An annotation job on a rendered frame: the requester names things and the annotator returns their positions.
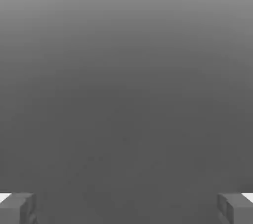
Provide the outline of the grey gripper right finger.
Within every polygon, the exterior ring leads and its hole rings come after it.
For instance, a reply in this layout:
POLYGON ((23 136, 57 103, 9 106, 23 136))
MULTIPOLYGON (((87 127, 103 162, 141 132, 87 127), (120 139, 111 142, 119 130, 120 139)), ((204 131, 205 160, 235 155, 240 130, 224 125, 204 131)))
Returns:
POLYGON ((253 193, 219 193, 220 224, 253 224, 253 193))

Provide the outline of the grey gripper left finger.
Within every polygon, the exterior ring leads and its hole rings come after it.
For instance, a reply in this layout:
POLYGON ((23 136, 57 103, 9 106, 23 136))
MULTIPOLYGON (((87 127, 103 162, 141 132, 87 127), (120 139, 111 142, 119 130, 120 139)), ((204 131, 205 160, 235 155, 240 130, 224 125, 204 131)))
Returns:
POLYGON ((36 206, 36 194, 10 193, 0 200, 0 224, 37 224, 36 206))

